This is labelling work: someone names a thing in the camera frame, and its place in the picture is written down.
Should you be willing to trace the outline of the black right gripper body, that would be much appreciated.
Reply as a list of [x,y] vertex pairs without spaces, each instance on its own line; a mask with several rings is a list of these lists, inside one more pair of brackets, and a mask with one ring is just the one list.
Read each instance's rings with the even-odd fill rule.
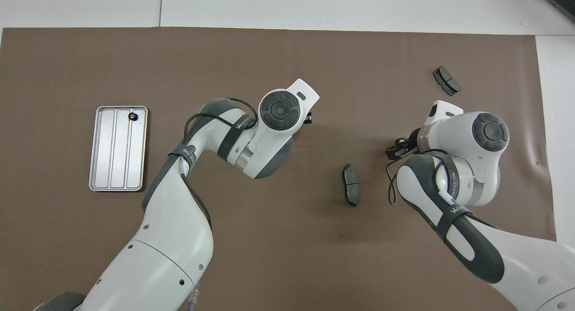
[[418,137],[421,128],[415,129],[408,138],[400,138],[400,154],[404,155],[409,151],[419,151]]

